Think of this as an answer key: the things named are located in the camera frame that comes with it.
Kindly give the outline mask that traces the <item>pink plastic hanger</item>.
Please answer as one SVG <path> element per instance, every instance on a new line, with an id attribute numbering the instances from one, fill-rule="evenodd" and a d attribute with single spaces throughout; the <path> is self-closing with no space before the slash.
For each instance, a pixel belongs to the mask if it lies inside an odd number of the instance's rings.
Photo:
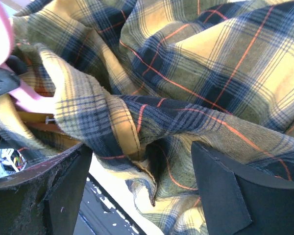
<path id="1" fill-rule="evenodd" d="M 27 72 L 27 67 L 18 57 L 11 55 L 14 35 L 10 20 L 0 4 L 0 68 L 14 72 L 18 77 Z M 54 98 L 41 96 L 20 79 L 20 86 L 9 94 L 22 110 L 32 113 L 54 113 Z"/>

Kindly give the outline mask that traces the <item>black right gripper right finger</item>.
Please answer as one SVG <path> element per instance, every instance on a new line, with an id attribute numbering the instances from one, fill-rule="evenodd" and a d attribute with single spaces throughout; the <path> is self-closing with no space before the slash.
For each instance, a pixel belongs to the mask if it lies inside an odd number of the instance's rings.
<path id="1" fill-rule="evenodd" d="M 210 235 L 294 235 L 294 182 L 201 144 L 191 156 Z"/>

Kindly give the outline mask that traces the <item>yellow black plaid shirt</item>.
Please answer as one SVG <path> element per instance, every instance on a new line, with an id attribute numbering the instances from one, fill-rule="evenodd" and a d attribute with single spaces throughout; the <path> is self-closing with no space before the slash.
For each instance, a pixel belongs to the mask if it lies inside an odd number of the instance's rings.
<path id="1" fill-rule="evenodd" d="M 191 145 L 294 182 L 294 0 L 36 0 L 11 18 L 56 126 L 0 96 L 30 165 L 81 142 L 165 235 L 208 233 Z"/>

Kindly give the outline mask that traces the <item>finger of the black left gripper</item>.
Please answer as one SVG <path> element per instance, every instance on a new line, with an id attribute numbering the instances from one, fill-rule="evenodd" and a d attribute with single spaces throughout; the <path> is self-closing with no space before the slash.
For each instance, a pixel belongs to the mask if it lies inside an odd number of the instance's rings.
<path id="1" fill-rule="evenodd" d="M 20 78 L 14 72 L 0 68 L 0 95 L 18 88 L 20 83 Z"/>

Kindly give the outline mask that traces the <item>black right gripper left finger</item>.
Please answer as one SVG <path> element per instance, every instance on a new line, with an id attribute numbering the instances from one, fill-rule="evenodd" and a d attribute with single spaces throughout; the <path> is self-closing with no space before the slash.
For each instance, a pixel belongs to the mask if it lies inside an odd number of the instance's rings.
<path id="1" fill-rule="evenodd" d="M 0 178 L 0 235 L 73 234 L 92 154 L 78 144 Z"/>

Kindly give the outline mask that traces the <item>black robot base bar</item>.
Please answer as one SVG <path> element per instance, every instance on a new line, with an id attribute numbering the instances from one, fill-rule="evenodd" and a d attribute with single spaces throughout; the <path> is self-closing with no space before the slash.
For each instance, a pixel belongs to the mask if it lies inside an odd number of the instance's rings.
<path id="1" fill-rule="evenodd" d="M 75 235 L 145 235 L 138 224 L 89 174 L 73 232 Z"/>

